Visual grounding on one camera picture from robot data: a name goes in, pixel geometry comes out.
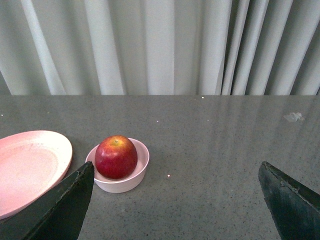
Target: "speckled stone surface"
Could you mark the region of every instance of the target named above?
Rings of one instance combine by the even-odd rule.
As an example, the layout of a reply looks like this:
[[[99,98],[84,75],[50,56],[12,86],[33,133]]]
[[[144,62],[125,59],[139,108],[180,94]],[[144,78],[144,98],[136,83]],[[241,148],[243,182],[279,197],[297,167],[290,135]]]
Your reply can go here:
[[[148,147],[136,188],[93,186],[79,240],[280,239],[258,169],[268,161],[320,193],[319,120],[318,96],[0,96],[0,138],[65,135],[67,175],[107,136]]]

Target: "white bowl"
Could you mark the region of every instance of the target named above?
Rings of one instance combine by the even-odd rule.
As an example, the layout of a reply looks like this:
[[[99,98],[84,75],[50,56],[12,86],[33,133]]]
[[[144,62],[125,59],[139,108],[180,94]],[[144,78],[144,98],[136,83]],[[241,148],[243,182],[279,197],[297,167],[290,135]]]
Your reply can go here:
[[[95,155],[97,146],[95,146],[88,154],[85,162],[91,161],[94,165],[94,182],[104,191],[109,193],[124,193],[127,192],[141,183],[146,174],[147,165],[149,163],[149,151],[147,147],[140,141],[129,138],[134,144],[138,154],[138,162],[133,173],[128,177],[121,180],[112,180],[102,176],[96,169]]]

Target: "red apple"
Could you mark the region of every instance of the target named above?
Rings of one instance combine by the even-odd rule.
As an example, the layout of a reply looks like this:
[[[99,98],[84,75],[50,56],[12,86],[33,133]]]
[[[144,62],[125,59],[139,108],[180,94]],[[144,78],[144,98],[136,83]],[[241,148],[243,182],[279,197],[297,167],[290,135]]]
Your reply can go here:
[[[108,179],[123,179],[136,168],[138,154],[135,145],[125,136],[113,135],[104,139],[95,152],[95,167]]]

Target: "curtain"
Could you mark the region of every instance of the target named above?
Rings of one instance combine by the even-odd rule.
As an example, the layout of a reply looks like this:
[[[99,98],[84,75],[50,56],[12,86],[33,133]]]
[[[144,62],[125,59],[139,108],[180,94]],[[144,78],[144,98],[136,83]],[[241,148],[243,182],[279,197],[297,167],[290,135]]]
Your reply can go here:
[[[0,94],[316,95],[320,0],[3,0]]]

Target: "white curtain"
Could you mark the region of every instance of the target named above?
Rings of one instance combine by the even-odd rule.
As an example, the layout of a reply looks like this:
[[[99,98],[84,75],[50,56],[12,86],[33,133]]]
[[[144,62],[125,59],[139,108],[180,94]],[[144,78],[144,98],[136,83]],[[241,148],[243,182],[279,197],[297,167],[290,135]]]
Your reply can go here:
[[[2,0],[0,94],[316,95],[320,0]]]

